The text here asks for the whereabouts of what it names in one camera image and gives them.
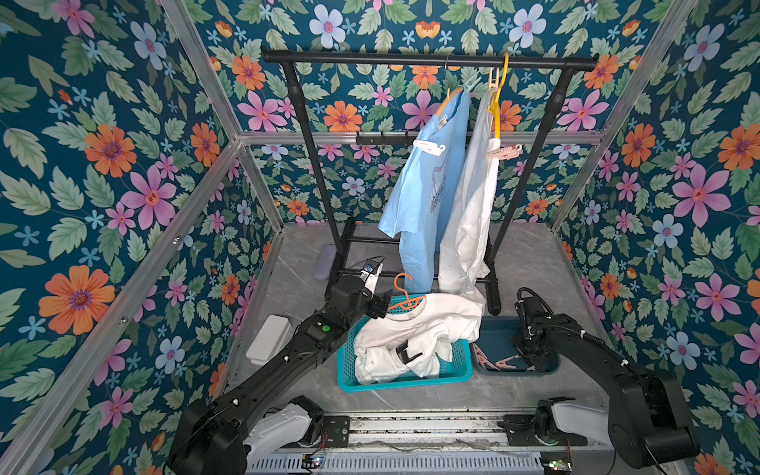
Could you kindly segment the pink clothespin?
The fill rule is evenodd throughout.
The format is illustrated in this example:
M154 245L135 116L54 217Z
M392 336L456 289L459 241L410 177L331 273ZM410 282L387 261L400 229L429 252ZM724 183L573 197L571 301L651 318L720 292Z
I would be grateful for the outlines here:
M510 146L502 146L502 148L496 148L488 152L487 158L489 160L514 160L523 153L523 146L521 144L510 144Z

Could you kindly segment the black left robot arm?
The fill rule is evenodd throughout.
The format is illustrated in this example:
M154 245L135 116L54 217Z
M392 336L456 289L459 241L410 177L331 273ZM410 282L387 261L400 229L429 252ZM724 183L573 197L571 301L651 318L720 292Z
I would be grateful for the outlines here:
M267 416L302 376L321 366L348 340L365 316L384 318L391 296L376 295L366 277L343 276L322 308L306 318L291 340L253 376L206 404L182 412L164 466L175 474L243 474L284 445L302 439L320 417L298 400Z

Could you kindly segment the yellow plastic hanger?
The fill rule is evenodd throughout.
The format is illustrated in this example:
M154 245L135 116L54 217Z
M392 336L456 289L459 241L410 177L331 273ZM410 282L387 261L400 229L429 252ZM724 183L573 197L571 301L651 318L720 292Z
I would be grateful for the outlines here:
M510 65L510 56L505 55L503 59L503 64L500 67L501 74L500 74L499 85L496 88L489 87L492 92L492 95L491 95L488 111L490 112L492 116L493 138L495 140L500 140L501 138L501 93L507 79L507 75L509 72L509 65Z

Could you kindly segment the beige wooden clothespin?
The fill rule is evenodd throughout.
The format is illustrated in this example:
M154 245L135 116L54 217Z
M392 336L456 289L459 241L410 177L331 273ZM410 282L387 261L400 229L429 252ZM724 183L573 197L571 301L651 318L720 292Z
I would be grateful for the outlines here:
M496 88L499 85L501 69L491 68L488 73L488 86Z

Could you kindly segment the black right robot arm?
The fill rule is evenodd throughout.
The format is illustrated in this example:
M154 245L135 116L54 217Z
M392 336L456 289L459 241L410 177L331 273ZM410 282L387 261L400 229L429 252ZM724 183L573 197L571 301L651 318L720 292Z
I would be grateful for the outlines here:
M528 287L518 290L515 310L521 329L512 342L526 364L540 370L562 355L608 395L605 410L568 399L550 401L556 431L605 443L636 469L700 453L698 432L676 376L629 361L575 319L553 312Z

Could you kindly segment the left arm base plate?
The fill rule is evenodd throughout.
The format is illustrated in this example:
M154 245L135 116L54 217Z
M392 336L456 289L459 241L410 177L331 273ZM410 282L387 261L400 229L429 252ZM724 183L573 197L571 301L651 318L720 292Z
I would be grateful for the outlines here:
M326 416L307 429L306 435L286 448L317 449L348 447L352 419L348 416Z

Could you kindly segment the tan orange plastic hanger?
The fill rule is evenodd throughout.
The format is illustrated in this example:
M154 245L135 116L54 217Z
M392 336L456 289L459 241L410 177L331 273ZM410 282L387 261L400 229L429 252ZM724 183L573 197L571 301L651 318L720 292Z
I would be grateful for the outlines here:
M452 53L450 53L445 58L445 64L443 65L443 68L446 71L449 71L449 69L450 69L449 62L450 62L450 60L452 58L453 58L453 54ZM439 108L437 109L437 112L435 112L435 116L441 118L441 116L443 116L443 112L445 112L445 108L447 108L447 105L449 104L449 102L451 101L451 99L453 99L453 97L455 97L459 93L461 93L461 87L459 87L459 86L454 87L454 88L447 88L445 98L443 98L443 102L441 102L441 105L439 105Z

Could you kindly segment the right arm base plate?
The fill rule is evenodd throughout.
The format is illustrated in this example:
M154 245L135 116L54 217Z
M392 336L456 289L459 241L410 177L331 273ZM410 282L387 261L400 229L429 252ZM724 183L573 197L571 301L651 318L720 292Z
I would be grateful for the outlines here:
M587 447L586 437L571 433L545 433L542 435L536 425L536 416L528 414L504 415L497 426L506 434L511 447Z

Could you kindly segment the white t-shirt black print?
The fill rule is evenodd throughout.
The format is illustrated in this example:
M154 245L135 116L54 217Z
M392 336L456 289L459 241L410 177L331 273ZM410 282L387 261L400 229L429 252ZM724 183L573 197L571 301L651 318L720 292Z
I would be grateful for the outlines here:
M439 247L441 292L480 305L486 304L486 297L477 289L477 280L489 273L485 257L499 167L497 160L488 158L489 152L500 148L500 142L492 137L494 116L490 111L496 93L491 87L481 99Z

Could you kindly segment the light blue garment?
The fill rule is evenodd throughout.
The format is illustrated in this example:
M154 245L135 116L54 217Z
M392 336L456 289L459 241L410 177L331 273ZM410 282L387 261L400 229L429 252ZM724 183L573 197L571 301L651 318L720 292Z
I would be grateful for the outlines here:
M412 148L388 199L378 228L399 239L399 255L405 289L413 294L431 291L435 277L435 254L447 227L467 141L470 94L461 89L441 118L433 116L418 134L419 139L444 138L441 156Z

